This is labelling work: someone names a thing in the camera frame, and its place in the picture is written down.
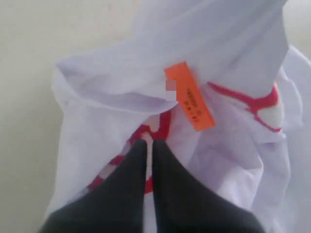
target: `white wall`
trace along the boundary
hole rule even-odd
[[[54,62],[122,39],[138,4],[0,0],[0,232],[35,232],[52,194],[62,121]],[[290,0],[285,16],[290,41],[311,57],[311,1]]]

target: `white cloth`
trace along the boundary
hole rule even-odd
[[[175,10],[151,24],[148,13],[163,11],[149,2],[156,1],[146,1],[138,16],[144,24],[137,24],[133,38],[57,64],[53,90],[64,123],[47,215],[83,192],[149,116],[174,108],[168,145],[179,161],[220,196],[254,212],[266,229],[283,232],[281,220],[288,216],[277,210],[290,178],[285,133],[302,124],[302,103],[293,83],[301,67],[301,85],[310,82],[306,61],[292,48],[280,71],[288,50],[281,10],[285,0],[182,0],[182,8],[170,0]],[[292,68],[298,60],[301,64]],[[181,61],[197,74],[217,123],[214,129],[196,132],[177,102],[165,101],[163,69]],[[254,121],[208,87],[209,81],[254,98],[268,95],[276,81],[284,132]],[[146,197],[148,205],[151,197]],[[152,215],[146,215],[149,233],[156,232]]]

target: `orange tag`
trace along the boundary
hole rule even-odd
[[[196,131],[214,127],[215,121],[187,63],[176,64],[164,71],[168,80],[176,81],[176,99]]]

